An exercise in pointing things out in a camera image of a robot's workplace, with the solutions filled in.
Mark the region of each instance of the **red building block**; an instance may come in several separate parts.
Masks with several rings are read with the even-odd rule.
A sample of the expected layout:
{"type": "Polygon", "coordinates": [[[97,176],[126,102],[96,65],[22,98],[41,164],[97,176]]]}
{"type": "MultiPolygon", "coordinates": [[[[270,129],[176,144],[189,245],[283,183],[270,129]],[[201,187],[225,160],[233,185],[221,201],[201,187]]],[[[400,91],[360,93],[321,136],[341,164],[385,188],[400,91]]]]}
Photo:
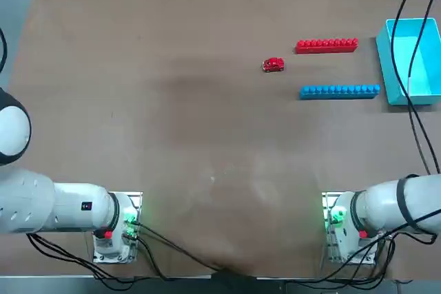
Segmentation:
{"type": "Polygon", "coordinates": [[[298,41],[297,54],[309,53],[349,53],[358,47],[358,39],[313,39],[311,41],[298,41]]]}

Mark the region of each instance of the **toy car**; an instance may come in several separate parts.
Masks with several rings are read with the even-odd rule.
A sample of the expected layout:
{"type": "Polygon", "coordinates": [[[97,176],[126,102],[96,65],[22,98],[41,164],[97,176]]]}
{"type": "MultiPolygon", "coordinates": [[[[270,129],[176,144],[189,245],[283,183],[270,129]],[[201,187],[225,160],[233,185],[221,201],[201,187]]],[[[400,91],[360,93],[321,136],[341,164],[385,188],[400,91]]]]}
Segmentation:
{"type": "Polygon", "coordinates": [[[264,72],[281,72],[285,68],[285,62],[282,58],[269,58],[262,62],[264,72]]]}

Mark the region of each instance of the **black cable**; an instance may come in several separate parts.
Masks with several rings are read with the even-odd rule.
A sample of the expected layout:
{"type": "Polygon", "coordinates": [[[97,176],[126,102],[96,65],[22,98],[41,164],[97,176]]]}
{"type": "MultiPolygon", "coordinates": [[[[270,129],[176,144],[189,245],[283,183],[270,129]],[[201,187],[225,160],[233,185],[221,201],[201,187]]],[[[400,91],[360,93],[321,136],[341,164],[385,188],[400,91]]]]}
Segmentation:
{"type": "Polygon", "coordinates": [[[105,283],[105,281],[104,281],[105,278],[104,278],[99,272],[97,272],[97,271],[95,271],[95,270],[89,268],[89,267],[86,266],[84,263],[81,263],[80,261],[78,261],[78,260],[75,259],[75,258],[72,258],[72,259],[71,259],[71,258],[61,258],[61,257],[59,257],[59,256],[56,256],[56,255],[52,255],[52,254],[46,253],[46,252],[43,251],[40,247],[37,246],[37,244],[34,242],[34,240],[37,241],[37,242],[38,242],[39,244],[41,244],[42,246],[44,246],[45,248],[51,250],[51,251],[56,251],[56,250],[54,250],[51,246],[45,244],[44,242],[42,242],[42,241],[36,239],[36,238],[34,237],[34,235],[27,234],[27,236],[28,236],[28,239],[29,239],[29,242],[31,243],[31,245],[32,245],[37,251],[39,251],[41,254],[43,254],[44,256],[47,256],[47,257],[49,257],[49,258],[53,258],[53,259],[55,259],[55,260],[60,260],[60,261],[70,262],[70,263],[75,263],[75,264],[78,264],[78,265],[81,265],[81,266],[87,268],[89,271],[92,272],[92,274],[94,275],[94,278],[95,278],[95,279],[99,280],[99,281],[100,281],[105,287],[107,287],[108,289],[110,289],[110,290],[112,290],[112,291],[128,291],[128,290],[130,290],[130,289],[133,287],[134,282],[130,282],[130,283],[129,283],[130,286],[128,286],[127,288],[114,288],[114,287],[110,286],[109,284],[106,284],[106,283],[105,283]]]}
{"type": "MultiPolygon", "coordinates": [[[[435,211],[432,211],[431,213],[427,213],[424,216],[421,216],[417,219],[415,219],[416,223],[422,222],[423,220],[426,220],[427,218],[436,216],[438,214],[441,213],[441,209],[437,209],[435,211]]],[[[293,282],[296,284],[302,283],[302,284],[318,284],[320,282],[324,282],[327,281],[329,279],[331,279],[333,276],[335,276],[337,273],[339,273],[343,268],[345,268],[354,257],[356,257],[359,253],[361,253],[362,251],[364,251],[365,249],[369,249],[370,247],[372,247],[373,245],[379,243],[381,240],[388,238],[390,235],[397,233],[401,230],[403,230],[404,228],[408,227],[409,224],[407,222],[405,222],[404,224],[400,225],[399,227],[396,227],[392,230],[386,231],[384,234],[380,235],[377,239],[375,239],[374,241],[370,242],[369,244],[367,244],[366,246],[358,249],[355,253],[353,253],[351,256],[348,257],[348,259],[335,271],[331,272],[329,275],[327,275],[326,277],[320,278],[319,280],[287,280],[287,282],[293,282]]]]}
{"type": "Polygon", "coordinates": [[[1,73],[3,71],[3,68],[5,67],[6,59],[8,58],[8,43],[6,43],[6,38],[1,28],[0,28],[0,39],[1,39],[1,45],[3,47],[3,54],[0,60],[0,73],[1,73]]]}
{"type": "Polygon", "coordinates": [[[198,262],[199,264],[202,264],[203,266],[213,270],[213,271],[220,271],[220,268],[217,268],[215,266],[211,266],[207,263],[205,263],[204,261],[200,260],[199,258],[197,258],[196,256],[192,255],[191,253],[189,253],[188,251],[186,251],[184,248],[181,248],[180,246],[178,246],[177,244],[175,244],[174,242],[168,240],[166,237],[164,237],[163,235],[159,234],[158,232],[156,232],[155,230],[149,228],[148,226],[140,223],[140,222],[132,222],[132,224],[137,225],[139,227],[142,227],[144,229],[146,229],[147,231],[153,233],[154,235],[158,236],[160,239],[164,240],[165,242],[167,242],[168,244],[170,244],[172,246],[172,248],[174,248],[175,250],[177,250],[178,252],[186,255],[187,257],[191,258],[193,261],[198,262]]]}
{"type": "Polygon", "coordinates": [[[407,93],[407,89],[404,87],[404,85],[403,85],[403,83],[401,81],[401,78],[400,78],[400,75],[399,75],[398,69],[397,69],[397,64],[396,64],[396,61],[395,61],[395,54],[394,54],[394,47],[393,47],[394,46],[394,42],[395,42],[395,33],[396,33],[396,28],[397,28],[398,20],[400,19],[401,12],[402,12],[402,10],[404,8],[405,3],[406,3],[406,0],[402,0],[402,3],[400,4],[400,8],[398,9],[397,17],[395,19],[395,22],[393,23],[393,29],[392,29],[392,35],[391,35],[391,58],[392,58],[392,65],[393,65],[393,69],[395,71],[395,75],[397,77],[397,80],[398,80],[398,82],[400,84],[400,87],[401,87],[404,95],[406,96],[406,99],[407,99],[407,102],[408,102],[408,106],[410,106],[410,108],[412,109],[412,112],[415,114],[415,117],[416,117],[416,119],[418,121],[418,124],[419,124],[419,126],[421,128],[421,131],[422,131],[422,133],[424,135],[424,138],[425,138],[425,140],[426,140],[426,142],[427,142],[427,144],[429,146],[429,149],[430,149],[430,152],[431,152],[431,155],[432,155],[432,158],[433,158],[433,162],[435,163],[436,171],[438,173],[440,173],[440,166],[438,164],[438,159],[436,158],[435,151],[433,150],[431,141],[430,141],[429,137],[427,136],[426,129],[424,128],[424,125],[422,124],[420,116],[418,115],[418,112],[416,111],[415,106],[413,105],[412,100],[410,99],[410,96],[407,93]]]}
{"type": "Polygon", "coordinates": [[[40,235],[27,234],[27,237],[28,237],[30,243],[33,245],[33,247],[37,251],[39,251],[41,254],[43,254],[44,256],[47,256],[49,258],[54,258],[55,260],[62,260],[64,262],[75,263],[75,264],[78,264],[78,265],[86,268],[94,275],[95,279],[99,280],[105,287],[107,287],[108,289],[111,289],[113,291],[128,291],[129,289],[131,289],[131,287],[133,286],[134,283],[142,281],[142,280],[152,279],[151,277],[138,277],[138,278],[134,278],[133,280],[122,280],[118,277],[110,275],[108,272],[104,271],[103,269],[101,269],[97,265],[69,253],[65,249],[61,248],[59,245],[57,245],[57,244],[55,244],[45,238],[42,238],[40,235]],[[44,246],[46,249],[49,249],[50,251],[53,251],[62,257],[52,255],[52,254],[49,254],[49,253],[43,251],[40,247],[37,246],[37,244],[35,242],[38,242],[41,246],[44,246]],[[113,280],[115,282],[118,282],[119,284],[126,284],[129,286],[127,288],[114,288],[114,287],[110,286],[109,284],[107,284],[105,282],[105,280],[113,280]]]}
{"type": "MultiPolygon", "coordinates": [[[[409,73],[407,75],[407,79],[408,79],[408,84],[407,84],[408,90],[407,90],[407,93],[409,93],[409,88],[411,87],[411,83],[410,82],[411,82],[411,73],[412,73],[413,61],[415,60],[415,55],[416,55],[416,52],[418,50],[418,46],[420,44],[422,33],[424,31],[424,27],[426,25],[427,17],[429,16],[432,4],[433,4],[433,0],[430,0],[429,1],[429,5],[427,6],[427,9],[426,9],[426,13],[424,14],[424,19],[422,20],[420,33],[418,35],[418,38],[417,38],[417,41],[416,41],[416,44],[415,44],[415,48],[413,49],[413,53],[412,53],[412,57],[411,57],[411,62],[409,64],[409,73]]],[[[408,110],[408,113],[409,113],[409,119],[411,121],[412,132],[413,132],[413,136],[415,138],[415,142],[416,142],[416,145],[417,145],[417,148],[418,148],[418,152],[420,153],[420,157],[421,157],[422,163],[424,165],[424,168],[426,169],[427,174],[430,175],[431,173],[430,173],[430,170],[429,170],[429,166],[427,165],[427,162],[426,162],[426,159],[424,157],[424,154],[422,153],[421,144],[420,144],[420,141],[418,140],[418,135],[417,135],[416,130],[415,130],[415,125],[413,123],[411,107],[410,107],[409,103],[407,105],[407,110],[408,110]]]]}
{"type": "Polygon", "coordinates": [[[410,284],[413,280],[408,280],[408,281],[406,281],[406,282],[402,282],[402,281],[400,281],[400,280],[394,280],[395,282],[397,282],[397,283],[399,283],[399,284],[401,284],[401,285],[407,285],[407,284],[410,284]]]}
{"type": "Polygon", "coordinates": [[[141,238],[141,237],[137,237],[136,240],[138,240],[145,248],[145,250],[147,251],[147,254],[149,255],[149,259],[150,259],[150,263],[153,266],[154,271],[156,272],[156,274],[162,279],[162,280],[170,280],[166,275],[164,275],[164,273],[160,270],[158,264],[156,263],[156,260],[154,259],[152,250],[150,249],[149,245],[141,238]]]}

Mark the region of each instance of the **blue plastic bin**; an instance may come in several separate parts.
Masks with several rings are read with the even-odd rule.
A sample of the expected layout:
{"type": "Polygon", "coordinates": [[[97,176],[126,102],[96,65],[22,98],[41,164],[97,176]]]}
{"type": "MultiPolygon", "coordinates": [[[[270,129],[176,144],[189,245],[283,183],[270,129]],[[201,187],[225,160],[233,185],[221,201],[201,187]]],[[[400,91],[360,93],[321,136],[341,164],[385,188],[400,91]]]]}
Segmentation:
{"type": "MultiPolygon", "coordinates": [[[[400,19],[395,33],[394,54],[398,74],[407,89],[409,64],[423,19],[400,19]]],[[[393,70],[391,58],[391,37],[395,20],[386,24],[377,36],[384,86],[391,105],[407,105],[407,99],[400,88],[393,70]]],[[[436,21],[428,18],[412,65],[409,93],[415,105],[431,105],[441,100],[441,40],[436,21]]]]}

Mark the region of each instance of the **blue lego brick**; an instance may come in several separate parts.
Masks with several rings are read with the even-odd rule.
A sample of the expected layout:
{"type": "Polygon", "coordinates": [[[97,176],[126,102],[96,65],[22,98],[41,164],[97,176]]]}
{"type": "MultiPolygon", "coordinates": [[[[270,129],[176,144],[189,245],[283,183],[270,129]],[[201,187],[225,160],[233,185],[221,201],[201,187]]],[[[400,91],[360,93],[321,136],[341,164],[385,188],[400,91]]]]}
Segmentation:
{"type": "Polygon", "coordinates": [[[311,99],[373,99],[380,85],[306,85],[300,90],[301,100],[311,99]]]}

